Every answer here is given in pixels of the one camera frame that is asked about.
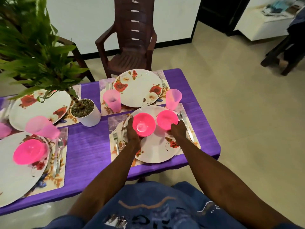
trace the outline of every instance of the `beige floor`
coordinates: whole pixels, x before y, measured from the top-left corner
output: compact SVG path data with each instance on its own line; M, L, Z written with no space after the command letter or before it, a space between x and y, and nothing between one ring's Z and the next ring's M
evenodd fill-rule
M182 69L221 145L219 161L265 202L305 227L305 62L287 77L278 75L277 68L260 66L280 40L227 37L199 22L191 44L156 49L152 69ZM87 64L96 80L105 78L99 59ZM0 83L2 96L22 88L7 83ZM185 180L198 187L189 166L148 179L166 185ZM44 226L75 199L1 216L0 225Z

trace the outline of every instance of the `purple tablecloth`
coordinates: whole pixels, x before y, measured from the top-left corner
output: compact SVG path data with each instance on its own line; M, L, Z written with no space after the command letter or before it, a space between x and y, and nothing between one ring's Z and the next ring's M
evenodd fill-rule
M170 87L179 89L182 92L181 103L183 103L192 123L201 149L218 159L220 145L183 72L180 69L171 69L165 70L164 74ZM81 96L82 98L93 100L100 110L98 82L82 84ZM81 193L94 177L111 162L107 118L108 116L102 117L100 123L94 127L85 127L81 123L69 126L65 184L62 188L17 200L8 206L0 208L0 215L46 202L58 201ZM137 165L131 167L128 179L136 179L139 176L147 176L167 169L178 169L187 164L184 154L181 154L174 156L167 162Z

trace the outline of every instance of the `potted plant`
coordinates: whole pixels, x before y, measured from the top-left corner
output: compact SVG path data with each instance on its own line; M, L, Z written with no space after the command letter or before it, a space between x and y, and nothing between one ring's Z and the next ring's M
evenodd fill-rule
M14 99L45 89L38 101L52 97L57 91L66 91L74 104L71 113L85 126L94 126L101 114L92 100L79 100L72 88L81 79L77 77L88 70L80 68L68 53L74 45L57 46L58 30L50 23L46 0L0 0L0 59L2 75L18 76L30 88Z

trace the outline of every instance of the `pink plastic cup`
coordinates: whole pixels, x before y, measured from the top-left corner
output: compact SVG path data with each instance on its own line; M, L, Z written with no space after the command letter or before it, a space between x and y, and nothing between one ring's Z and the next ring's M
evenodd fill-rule
M7 137L12 132L12 129L4 123L0 123L0 139Z
M166 108L174 111L180 100L182 99L182 93L177 89L170 89L166 92Z
M178 121L179 119L176 113L169 110L164 110L160 112L157 116L158 125L166 131L171 129L172 124L178 124Z
M122 105L121 105L121 96L120 92L115 89L107 90L103 94L103 99L105 100L106 104L108 104L109 108L112 109L114 112L120 112Z
M13 160L17 165L29 165L40 161L47 152L46 144L36 139L23 142L13 154Z
M151 135L156 129L155 119L148 113L142 112L134 116L132 127L141 137Z
M25 126L25 131L50 139L55 139L60 134L59 129L44 116L30 119Z

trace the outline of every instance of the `floral plate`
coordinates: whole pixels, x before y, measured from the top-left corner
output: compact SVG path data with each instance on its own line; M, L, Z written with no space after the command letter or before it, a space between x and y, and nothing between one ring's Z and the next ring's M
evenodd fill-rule
M138 113L145 112L154 117L157 123L157 115L166 110L163 107L152 105L139 108L131 115L135 116ZM126 127L128 124L128 117L123 126L123 138L126 141ZM175 142L175 138L169 135L165 130L156 125L156 129L153 134L148 137L144 137L141 140L142 150L137 153L136 158L141 162L146 163L160 163L165 162L180 152L181 148Z
M9 116L10 123L15 129L25 131L27 122L36 116L47 117L55 123L66 114L71 103L69 94L57 91L44 103L40 103L37 98L44 96L45 92L46 90L38 90L16 100Z
M38 139L48 147L47 153L39 161L31 165L17 165L13 154L17 147L29 140ZM0 207L11 204L24 196L40 179L49 160L50 148L45 138L20 132L0 140Z
M122 104L140 108L157 101L162 93L162 80L148 70L129 70L116 78L113 89L121 93Z

